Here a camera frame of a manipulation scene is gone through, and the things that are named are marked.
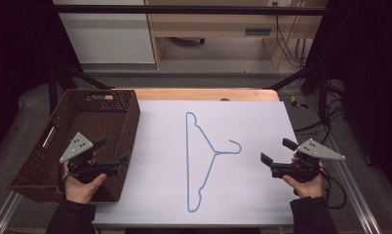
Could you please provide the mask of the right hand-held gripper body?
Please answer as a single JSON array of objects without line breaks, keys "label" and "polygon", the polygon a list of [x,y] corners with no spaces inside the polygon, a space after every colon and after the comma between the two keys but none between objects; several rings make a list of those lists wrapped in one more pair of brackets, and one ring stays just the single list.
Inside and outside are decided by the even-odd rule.
[{"label": "right hand-held gripper body", "polygon": [[312,138],[297,145],[295,156],[296,161],[289,164],[273,162],[270,168],[272,176],[282,178],[284,175],[288,175],[298,182],[307,182],[319,174],[321,159],[337,161],[346,159],[344,155],[327,148]]}]

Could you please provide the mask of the blue wire clothes hanger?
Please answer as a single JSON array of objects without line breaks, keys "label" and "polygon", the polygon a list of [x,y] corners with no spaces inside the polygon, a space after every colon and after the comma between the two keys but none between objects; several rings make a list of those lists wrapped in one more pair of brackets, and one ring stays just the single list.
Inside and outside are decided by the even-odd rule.
[{"label": "blue wire clothes hanger", "polygon": [[197,213],[203,206],[205,188],[209,184],[216,159],[238,155],[243,147],[233,139],[226,139],[223,146],[217,146],[193,112],[185,113],[184,130],[186,209],[192,214]]}]

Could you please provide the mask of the black curtain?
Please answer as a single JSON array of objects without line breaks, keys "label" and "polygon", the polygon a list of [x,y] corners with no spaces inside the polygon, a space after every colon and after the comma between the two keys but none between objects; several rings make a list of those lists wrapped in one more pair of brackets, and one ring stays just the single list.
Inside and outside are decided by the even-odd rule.
[{"label": "black curtain", "polygon": [[53,0],[0,0],[0,144],[21,94],[48,82],[60,63],[80,69]]},{"label": "black curtain", "polygon": [[392,0],[328,0],[314,41],[321,46],[343,25],[327,64],[345,85],[352,126],[372,161],[392,184]]}]

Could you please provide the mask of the light wooden desk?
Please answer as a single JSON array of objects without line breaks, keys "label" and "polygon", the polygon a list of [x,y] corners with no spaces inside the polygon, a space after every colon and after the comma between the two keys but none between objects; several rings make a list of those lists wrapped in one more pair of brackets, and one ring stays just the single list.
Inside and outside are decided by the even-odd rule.
[{"label": "light wooden desk", "polygon": [[[326,7],[329,0],[144,0],[147,6]],[[312,40],[321,17],[267,15],[150,14],[156,38],[256,37],[263,41],[274,68],[288,54],[294,38]]]}]

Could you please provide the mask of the person's left hand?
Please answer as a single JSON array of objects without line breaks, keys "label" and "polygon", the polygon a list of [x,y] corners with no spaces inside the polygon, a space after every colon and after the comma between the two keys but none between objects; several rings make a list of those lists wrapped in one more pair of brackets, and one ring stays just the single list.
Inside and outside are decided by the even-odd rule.
[{"label": "person's left hand", "polygon": [[64,180],[65,198],[74,203],[88,204],[106,179],[106,174],[100,174],[93,181],[83,183],[69,175]]}]

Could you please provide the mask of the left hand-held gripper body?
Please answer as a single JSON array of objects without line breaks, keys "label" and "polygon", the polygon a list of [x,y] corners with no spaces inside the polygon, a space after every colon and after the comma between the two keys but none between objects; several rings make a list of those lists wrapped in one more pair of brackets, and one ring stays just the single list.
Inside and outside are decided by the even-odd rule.
[{"label": "left hand-held gripper body", "polygon": [[81,133],[76,133],[59,158],[61,164],[67,164],[67,172],[83,183],[93,181],[100,174],[119,174],[119,161],[100,162],[95,159],[97,149],[94,149],[94,143]]}]

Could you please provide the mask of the brown woven basket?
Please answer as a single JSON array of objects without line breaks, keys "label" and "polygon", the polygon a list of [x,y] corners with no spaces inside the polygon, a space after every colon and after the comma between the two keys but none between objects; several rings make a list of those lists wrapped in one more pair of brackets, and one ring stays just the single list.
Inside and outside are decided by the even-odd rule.
[{"label": "brown woven basket", "polygon": [[60,201],[59,158],[75,135],[107,139],[94,155],[100,163],[131,156],[139,115],[133,90],[65,92],[10,188],[35,202]]}]

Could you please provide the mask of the person's right hand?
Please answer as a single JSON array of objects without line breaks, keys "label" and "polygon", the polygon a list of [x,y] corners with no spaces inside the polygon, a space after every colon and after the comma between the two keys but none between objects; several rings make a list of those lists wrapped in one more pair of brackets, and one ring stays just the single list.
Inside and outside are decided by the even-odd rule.
[{"label": "person's right hand", "polygon": [[319,198],[324,196],[324,178],[321,175],[317,175],[307,182],[298,182],[289,175],[284,175],[282,180],[296,191],[299,198]]}]

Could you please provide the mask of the black horizontal frame bar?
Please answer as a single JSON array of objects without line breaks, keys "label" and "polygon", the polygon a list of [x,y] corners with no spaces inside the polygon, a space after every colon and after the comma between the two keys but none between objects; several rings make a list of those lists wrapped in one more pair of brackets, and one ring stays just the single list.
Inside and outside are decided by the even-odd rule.
[{"label": "black horizontal frame bar", "polygon": [[139,5],[53,5],[66,14],[174,14],[174,15],[277,15],[323,16],[326,8],[304,7],[230,7],[230,6],[139,6]]}]

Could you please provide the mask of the white table board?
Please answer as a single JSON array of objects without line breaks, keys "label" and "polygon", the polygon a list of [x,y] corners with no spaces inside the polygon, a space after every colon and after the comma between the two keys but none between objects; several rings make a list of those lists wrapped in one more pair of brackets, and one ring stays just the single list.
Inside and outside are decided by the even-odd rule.
[{"label": "white table board", "polygon": [[[290,224],[292,189],[261,163],[260,154],[288,163],[282,144],[294,132],[281,101],[140,102],[133,156],[121,198],[100,203],[96,224],[119,227],[262,226]],[[186,209],[185,113],[193,112],[204,130],[223,146],[239,142],[238,155],[216,159],[203,206]]]}]

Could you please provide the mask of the black frame strut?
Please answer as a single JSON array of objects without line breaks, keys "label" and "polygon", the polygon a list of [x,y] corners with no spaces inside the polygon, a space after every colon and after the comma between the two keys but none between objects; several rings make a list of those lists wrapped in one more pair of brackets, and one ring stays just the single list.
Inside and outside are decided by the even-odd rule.
[{"label": "black frame strut", "polygon": [[323,65],[311,63],[300,69],[298,72],[290,75],[288,78],[267,87],[267,90],[279,91],[293,81],[304,78],[300,90],[304,95],[312,94],[316,88],[319,88],[318,99],[318,116],[324,125],[329,123],[329,115],[327,110],[327,93],[328,93],[328,72]]},{"label": "black frame strut", "polygon": [[107,86],[95,78],[85,74],[83,71],[72,67],[66,63],[54,64],[48,72],[48,87],[49,87],[49,101],[50,101],[50,114],[53,114],[55,108],[59,104],[58,86],[65,92],[67,90],[77,89],[73,78],[80,78],[84,82],[92,85],[99,90],[111,90]]}]

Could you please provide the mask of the white cabinet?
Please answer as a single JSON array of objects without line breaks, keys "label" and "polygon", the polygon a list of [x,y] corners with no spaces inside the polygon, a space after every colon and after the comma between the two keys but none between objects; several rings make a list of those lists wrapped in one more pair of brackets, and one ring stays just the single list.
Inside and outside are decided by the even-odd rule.
[{"label": "white cabinet", "polygon": [[154,63],[146,14],[60,14],[82,64]]}]

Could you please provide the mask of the aluminium rail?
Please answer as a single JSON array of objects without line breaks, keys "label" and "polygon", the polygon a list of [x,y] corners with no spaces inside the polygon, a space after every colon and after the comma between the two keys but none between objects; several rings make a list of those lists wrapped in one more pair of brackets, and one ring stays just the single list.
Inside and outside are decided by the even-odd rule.
[{"label": "aluminium rail", "polygon": [[[322,120],[322,117],[319,117],[318,111],[317,110],[319,106],[318,100],[316,100],[315,97],[309,96],[305,97],[305,99],[309,102],[310,104],[310,109],[315,118],[320,118]],[[333,137],[330,134],[325,135],[324,137],[326,138],[325,143],[327,144],[326,146],[334,151],[337,151],[340,153],[341,151],[337,147],[336,142],[334,141]],[[358,217],[362,228],[364,229],[366,234],[382,234],[379,225],[377,224],[377,221],[372,214],[372,211],[359,187],[357,184],[357,180],[355,177],[352,175],[349,167],[346,164],[346,161],[334,161],[332,162],[333,166],[336,169],[336,172],[338,174],[338,177],[341,181],[341,186],[344,188],[346,191],[347,195],[347,204],[351,204],[356,216]]]},{"label": "aluminium rail", "polygon": [[22,196],[11,191],[0,209],[0,234],[4,234],[12,216],[14,215]]}]

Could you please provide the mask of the yellow and black tool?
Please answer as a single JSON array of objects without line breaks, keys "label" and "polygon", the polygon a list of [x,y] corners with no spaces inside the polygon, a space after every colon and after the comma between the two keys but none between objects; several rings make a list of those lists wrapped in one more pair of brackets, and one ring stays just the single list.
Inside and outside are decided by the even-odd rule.
[{"label": "yellow and black tool", "polygon": [[308,109],[308,105],[307,104],[301,104],[297,102],[296,96],[291,96],[291,105],[293,107],[298,107],[301,109]]}]

